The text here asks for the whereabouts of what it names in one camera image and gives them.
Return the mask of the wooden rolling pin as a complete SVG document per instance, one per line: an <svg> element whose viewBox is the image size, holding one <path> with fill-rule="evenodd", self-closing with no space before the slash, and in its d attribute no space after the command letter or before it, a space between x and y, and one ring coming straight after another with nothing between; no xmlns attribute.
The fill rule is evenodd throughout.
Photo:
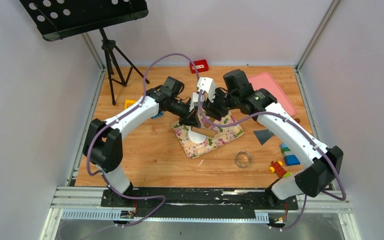
<svg viewBox="0 0 384 240"><path fill-rule="evenodd" d="M194 133L201 134L201 135L207 136L209 138L214 138L216 136L216 134L218 133L215 130L212 130L212 129L209 129L209 128L205 128L205 127L194 127L194 126L191 126L190 130L192 132L194 132Z"/></svg>

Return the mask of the white dough ball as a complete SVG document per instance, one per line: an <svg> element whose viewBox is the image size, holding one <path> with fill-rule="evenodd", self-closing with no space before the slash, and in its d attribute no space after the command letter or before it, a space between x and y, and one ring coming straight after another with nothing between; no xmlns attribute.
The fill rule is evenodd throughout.
<svg viewBox="0 0 384 240"><path fill-rule="evenodd" d="M203 143L203 142L206 140L206 138L207 138L206 135L203 135L203 134L201 134L201 133L194 132L194 131L192 131L192 130L189 130L187 135L188 135L188 137L189 137L189 140L190 140L191 142L193 142L194 144L201 144L201 143Z"/></svg>

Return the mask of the floral yellow tray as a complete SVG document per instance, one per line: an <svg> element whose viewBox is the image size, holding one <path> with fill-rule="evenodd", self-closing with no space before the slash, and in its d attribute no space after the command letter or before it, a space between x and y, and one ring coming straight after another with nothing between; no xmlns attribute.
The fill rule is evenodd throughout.
<svg viewBox="0 0 384 240"><path fill-rule="evenodd" d="M174 133L176 134L184 152L190 159L196 159L204 154L216 150L238 138L244 134L244 130L240 125L230 127L215 127L208 125L208 129L217 131L215 137L207 137L203 143L195 144L190 141L188 131L190 126L180 125L178 121L172 124Z"/></svg>

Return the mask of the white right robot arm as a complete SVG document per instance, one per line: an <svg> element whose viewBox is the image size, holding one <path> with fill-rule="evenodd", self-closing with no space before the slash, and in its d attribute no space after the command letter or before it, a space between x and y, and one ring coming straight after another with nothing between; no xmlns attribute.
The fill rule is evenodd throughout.
<svg viewBox="0 0 384 240"><path fill-rule="evenodd" d="M346 199L339 177L344 153L338 146L329 147L312 136L284 110L272 93L265 88L255 90L243 70L232 70L223 79L226 92L217 87L212 78L199 78L198 96L206 94L207 97L205 101L197 101L198 110L218 119L229 110L239 109L247 115L245 120L253 119L273 132L303 166L300 172L280 177L269 187L265 201L270 208L278 209L287 198L296 195L314 198L333 180L337 180L342 193L337 199Z"/></svg>

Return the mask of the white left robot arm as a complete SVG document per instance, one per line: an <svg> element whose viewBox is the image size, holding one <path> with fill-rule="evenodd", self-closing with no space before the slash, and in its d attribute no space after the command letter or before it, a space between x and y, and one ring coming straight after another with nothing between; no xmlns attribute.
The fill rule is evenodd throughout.
<svg viewBox="0 0 384 240"><path fill-rule="evenodd" d="M183 89L181 81L168 77L163 85L148 89L136 103L116 116L90 122L83 147L86 164L98 168L120 206L129 206L133 201L133 193L129 190L132 183L121 166L123 140L129 133L161 112L178 116L180 125L201 126L192 101L182 102L177 98Z"/></svg>

